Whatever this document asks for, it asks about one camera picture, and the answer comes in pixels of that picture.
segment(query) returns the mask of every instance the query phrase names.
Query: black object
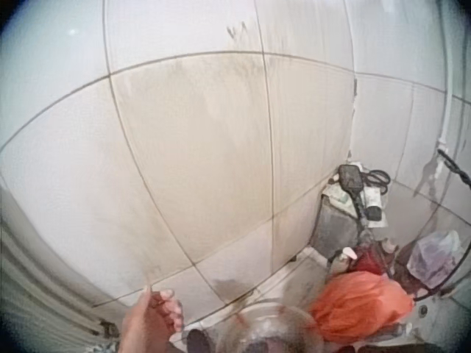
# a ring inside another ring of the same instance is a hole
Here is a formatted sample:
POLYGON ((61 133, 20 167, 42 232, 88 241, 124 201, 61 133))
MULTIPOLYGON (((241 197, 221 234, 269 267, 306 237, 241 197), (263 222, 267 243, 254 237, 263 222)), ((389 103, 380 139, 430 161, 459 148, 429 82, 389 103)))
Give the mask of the black object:
POLYGON ((203 331, 193 329, 186 338, 188 353, 210 353, 211 345, 203 331))
POLYGON ((444 159, 445 159, 445 165, 447 166, 448 169, 450 169, 450 171, 454 174, 458 174, 459 177, 461 178, 461 181, 468 185, 471 189, 471 179, 470 179, 470 176, 468 174, 466 174, 464 171, 462 171, 458 165, 456 164, 456 162, 454 160, 451 159, 450 156, 448 156, 448 154, 446 154, 444 151, 442 151, 441 149, 438 150, 438 154, 441 155, 444 159))
POLYGON ((379 206, 370 206, 366 208, 366 218, 368 221, 380 221, 383 217, 383 212, 379 206))
MULTIPOLYGON (((391 182, 391 178, 385 171, 370 171, 366 175, 374 176, 376 180, 380 180, 376 176, 380 174, 389 178, 388 183, 391 182)), ((360 171, 360 168, 357 165, 351 164, 342 164, 339 166, 339 183, 343 191, 348 193, 352 198, 353 205, 355 206, 357 215, 358 215, 358 237, 360 241, 365 241, 366 239, 371 239, 372 245, 375 247, 376 252, 379 254, 381 258, 381 262, 383 267, 390 279, 392 279, 392 273, 389 270, 389 267, 386 264, 386 260, 384 259, 383 252, 381 251, 378 242, 375 241, 375 237, 373 233, 367 229, 368 220, 366 217, 366 211, 363 206, 363 202, 361 201, 360 193, 363 191, 364 183, 363 183, 363 176, 360 171)))
POLYGON ((427 316, 428 308, 427 305, 421 305, 419 308, 419 317, 424 318, 427 316))
POLYGON ((385 171, 374 169, 367 173, 361 173, 361 178, 366 186, 375 186, 380 188, 381 195, 388 192, 388 185, 391 182, 391 177, 385 171))
POLYGON ((360 193, 363 191, 364 184, 361 177, 360 168, 357 165, 342 164, 339 166, 339 183, 343 191, 348 193, 352 198, 358 215, 359 226, 366 226, 366 215, 363 203, 361 202, 360 193))

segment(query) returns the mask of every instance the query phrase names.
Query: white tile wall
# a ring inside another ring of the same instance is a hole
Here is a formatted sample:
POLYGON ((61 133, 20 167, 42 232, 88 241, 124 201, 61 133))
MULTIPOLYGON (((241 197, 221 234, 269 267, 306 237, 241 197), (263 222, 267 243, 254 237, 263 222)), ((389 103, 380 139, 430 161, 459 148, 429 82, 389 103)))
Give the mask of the white tile wall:
MULTIPOLYGON (((175 274, 152 286, 152 290, 173 289, 175 298, 178 298, 183 307, 185 324, 190 324, 199 318, 212 313, 224 306, 224 303, 204 281, 195 267, 175 274)), ((137 303, 142 290, 128 296, 123 296, 119 301, 128 307, 137 303)))
MULTIPOLYGON (((416 0, 404 1, 403 5, 410 26, 408 35, 414 40, 414 81, 444 90, 446 60, 437 3, 434 0, 416 0)), ((411 59, 411 52, 405 51, 403 55, 411 59)))
POLYGON ((325 62, 353 70, 353 48, 344 0, 319 1, 325 62))
POLYGON ((253 0, 107 2, 111 71, 208 51, 261 51, 253 0))
POLYGON ((322 178, 327 74, 304 60, 267 56, 266 64, 279 212, 322 178))
POLYGON ((270 218, 261 55, 180 58, 126 71, 113 82, 138 164, 194 262, 270 218))
POLYGON ((226 303, 271 274, 272 220, 209 256, 196 267, 226 303))
POLYGON ((442 131, 445 95, 416 85, 408 129, 397 181, 437 202, 444 190, 447 170, 435 180, 436 143, 442 131))
POLYGON ((385 209, 387 228, 375 229, 378 238, 390 238, 404 246, 417 238, 437 205, 409 188, 397 183, 390 185, 385 209))
POLYGON ((104 76, 102 3, 25 1, 1 35, 0 146, 65 94, 104 76))
POLYGON ((255 2, 265 52, 325 61, 319 1, 255 2))
POLYGON ((413 79, 415 57, 404 1, 346 1, 355 70, 413 79))
POLYGON ((347 160, 353 122, 353 74, 326 68, 327 97, 322 178, 347 160))
POLYGON ((440 20, 430 0, 346 1, 355 69, 445 86, 440 20))
POLYGON ((471 31, 459 5, 447 1, 445 18, 453 58, 453 94, 471 101, 471 31))
POLYGON ((396 176, 411 117, 412 84, 358 75, 351 137, 354 160, 396 176))
POLYGON ((274 218, 272 270, 285 265, 308 243, 314 230, 320 202, 321 185, 307 194, 274 218))
POLYGON ((108 81, 33 121, 0 169, 46 244, 109 296, 190 265, 143 186, 108 81))

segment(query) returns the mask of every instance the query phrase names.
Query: hand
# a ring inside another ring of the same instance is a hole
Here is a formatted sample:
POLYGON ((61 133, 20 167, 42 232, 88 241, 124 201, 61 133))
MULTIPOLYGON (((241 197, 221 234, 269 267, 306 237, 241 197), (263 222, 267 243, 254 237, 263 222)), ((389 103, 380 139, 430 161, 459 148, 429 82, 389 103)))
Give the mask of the hand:
POLYGON ((182 305, 172 290, 144 289, 123 320, 119 353, 164 353, 175 332, 183 329, 182 305))

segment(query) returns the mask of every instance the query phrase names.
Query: white pipe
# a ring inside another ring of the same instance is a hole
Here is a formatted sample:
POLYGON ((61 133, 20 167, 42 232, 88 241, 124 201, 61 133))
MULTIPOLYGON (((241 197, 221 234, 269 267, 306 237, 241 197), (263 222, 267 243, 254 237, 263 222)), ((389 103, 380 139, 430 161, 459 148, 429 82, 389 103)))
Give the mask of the white pipe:
MULTIPOLYGON (((446 4, 450 1, 441 0, 440 1, 440 19, 443 31, 443 41, 445 45, 445 60, 447 63, 447 77, 446 77, 446 96, 445 96, 445 110, 443 113, 443 123, 442 123, 442 132, 438 139, 437 147, 438 149, 443 150, 445 153, 448 152, 447 148, 447 134, 448 128, 450 127, 450 112, 451 112, 451 102, 453 99, 453 54, 451 51, 451 44, 450 44, 450 32, 447 30, 447 21, 445 19, 445 13, 451 15, 451 11, 449 8, 446 8, 446 4)), ((443 169, 443 158, 439 158, 438 165, 436 167, 435 178, 437 178, 443 169)))

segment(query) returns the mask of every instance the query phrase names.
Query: orange plastic bag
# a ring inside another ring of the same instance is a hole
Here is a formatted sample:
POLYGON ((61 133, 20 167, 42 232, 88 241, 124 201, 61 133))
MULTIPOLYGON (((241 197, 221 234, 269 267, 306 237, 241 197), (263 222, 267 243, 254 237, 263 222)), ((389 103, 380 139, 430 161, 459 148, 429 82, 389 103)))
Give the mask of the orange plastic bag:
POLYGON ((359 271, 332 279, 310 312, 325 340, 348 344, 396 323, 413 307, 397 282, 359 271))

